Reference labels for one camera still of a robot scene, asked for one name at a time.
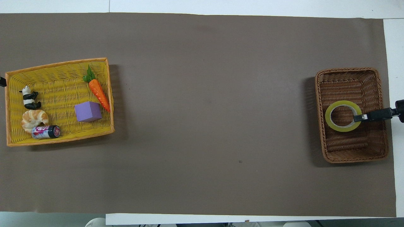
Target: basket rim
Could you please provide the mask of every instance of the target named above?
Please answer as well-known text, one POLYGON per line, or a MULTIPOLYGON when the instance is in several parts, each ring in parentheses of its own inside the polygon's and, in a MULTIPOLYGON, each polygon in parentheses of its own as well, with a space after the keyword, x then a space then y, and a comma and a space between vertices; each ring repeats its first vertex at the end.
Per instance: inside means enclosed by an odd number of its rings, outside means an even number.
POLYGON ((61 139, 57 141, 38 141, 34 143, 12 143, 11 142, 11 133, 10 133, 10 128, 11 128, 11 118, 10 118, 10 109, 9 109, 9 102, 10 102, 10 96, 9 96, 9 86, 5 87, 4 93, 5 93, 5 100, 6 100, 6 142, 7 146, 9 147, 19 147, 19 146, 31 146, 31 145, 41 145, 41 144, 49 144, 49 143, 63 143, 63 142, 70 142, 70 141, 76 141, 76 140, 81 140, 81 139, 87 139, 91 137, 98 137, 102 135, 107 135, 115 132, 115 127, 114 127, 114 108, 112 105, 112 89, 111 89, 111 79, 110 79, 110 74, 109 74, 109 64, 108 64, 108 59, 106 57, 101 57, 101 58, 89 58, 89 59, 79 59, 79 60, 72 60, 72 61, 64 61, 64 62, 58 62, 58 63, 52 63, 52 64, 46 64, 46 65, 40 65, 40 66, 34 66, 34 67, 29 67, 25 69, 19 69, 15 71, 9 71, 5 73, 5 78, 6 81, 10 79, 15 74, 21 73, 21 72, 28 72, 28 71, 34 71, 38 69, 44 69, 44 68, 51 68, 51 67, 57 67, 61 65, 69 65, 69 64, 77 64, 77 63, 83 63, 83 62, 94 62, 94 61, 100 61, 100 62, 105 62, 106 68, 107 68, 107 90, 108 90, 108 101, 109 101, 109 106, 111 106, 111 111, 110 111, 110 122, 111 122, 111 130, 105 131, 105 132, 100 132, 100 133, 95 133, 92 135, 88 136, 82 136, 82 137, 76 137, 72 139, 61 139))
POLYGON ((323 157, 326 161, 330 163, 349 163, 349 162, 369 162, 369 161, 376 161, 376 160, 381 160, 387 157, 388 153, 385 153, 380 156, 375 156, 371 158, 347 158, 344 160, 335 160, 332 159, 331 157, 328 156, 328 150, 325 146, 326 144, 326 136, 325 136, 325 127, 324 127, 324 118, 323 118, 323 108, 322 108, 322 100, 321 100, 321 95, 320 95, 320 83, 323 80, 323 75, 326 73, 331 73, 331 72, 345 72, 345 71, 373 71, 376 80, 377 80, 377 93, 379 96, 379 104, 383 105, 383 96, 381 92, 381 80, 380 80, 380 75, 377 69, 373 67, 355 67, 355 68, 330 68, 330 69, 324 69, 319 72, 317 72, 315 76, 315 90, 316 90, 316 102, 317 102, 317 115, 318 115, 318 127, 319 127, 319 132, 320 132, 320 140, 321 140, 321 148, 322 148, 322 154, 323 157))

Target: toy panda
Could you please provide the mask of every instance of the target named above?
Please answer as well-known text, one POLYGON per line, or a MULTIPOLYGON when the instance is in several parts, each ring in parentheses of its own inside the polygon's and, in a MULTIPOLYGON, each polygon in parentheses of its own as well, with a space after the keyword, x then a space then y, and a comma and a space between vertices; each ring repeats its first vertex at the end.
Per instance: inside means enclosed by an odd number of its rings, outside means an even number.
POLYGON ((37 109, 41 108, 41 102, 35 103, 35 99, 38 96, 38 92, 34 91, 31 93, 31 89, 28 86, 25 86, 23 90, 20 91, 23 93, 24 99, 24 107, 27 109, 37 109))

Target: croissant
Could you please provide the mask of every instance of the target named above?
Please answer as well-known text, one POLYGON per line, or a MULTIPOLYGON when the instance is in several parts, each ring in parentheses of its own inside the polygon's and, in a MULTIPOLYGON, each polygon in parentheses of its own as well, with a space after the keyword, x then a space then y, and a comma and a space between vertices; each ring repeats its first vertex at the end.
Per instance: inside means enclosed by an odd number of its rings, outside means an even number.
POLYGON ((40 123, 44 123, 45 125, 49 124, 49 118, 45 111, 40 109, 28 110, 23 114, 21 126, 26 133, 31 133, 32 129, 40 123))

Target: toy carrot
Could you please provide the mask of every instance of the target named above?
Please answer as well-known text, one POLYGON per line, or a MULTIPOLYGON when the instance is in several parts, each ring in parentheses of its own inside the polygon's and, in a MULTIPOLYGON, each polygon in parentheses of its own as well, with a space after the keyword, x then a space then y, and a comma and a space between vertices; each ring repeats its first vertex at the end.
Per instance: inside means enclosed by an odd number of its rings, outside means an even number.
POLYGON ((95 79, 95 75, 90 66, 88 66, 87 75, 83 76, 83 80, 88 82, 88 87, 90 88, 91 92, 97 97, 104 109, 109 112, 110 109, 107 97, 102 91, 100 82, 95 79))

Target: wicker basket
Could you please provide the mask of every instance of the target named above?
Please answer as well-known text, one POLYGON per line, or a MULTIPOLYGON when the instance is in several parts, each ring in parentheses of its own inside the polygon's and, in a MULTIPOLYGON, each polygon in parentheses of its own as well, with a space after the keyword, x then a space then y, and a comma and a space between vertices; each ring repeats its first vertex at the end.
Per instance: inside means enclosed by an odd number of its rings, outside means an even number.
POLYGON ((113 133, 114 100, 112 98, 109 66, 106 58, 67 61, 42 65, 6 73, 6 131, 7 145, 29 146, 47 143, 62 143, 113 133), (82 77, 90 65, 109 100, 110 113, 101 108, 102 119, 93 122, 78 122, 74 106, 83 102, 98 103, 82 77), (49 124, 61 128, 61 136, 55 139, 31 138, 21 127, 22 115, 27 109, 19 92, 25 85, 39 92, 40 101, 49 117, 49 124))
MULTIPOLYGON (((388 154, 384 121, 362 122, 350 132, 338 132, 324 124, 328 106, 339 100, 356 103, 364 114, 383 108, 380 77, 373 68, 327 69, 316 75, 318 123, 323 156, 328 162, 365 162, 383 159, 388 154)), ((338 107, 332 113, 337 125, 347 125, 353 113, 338 107)))

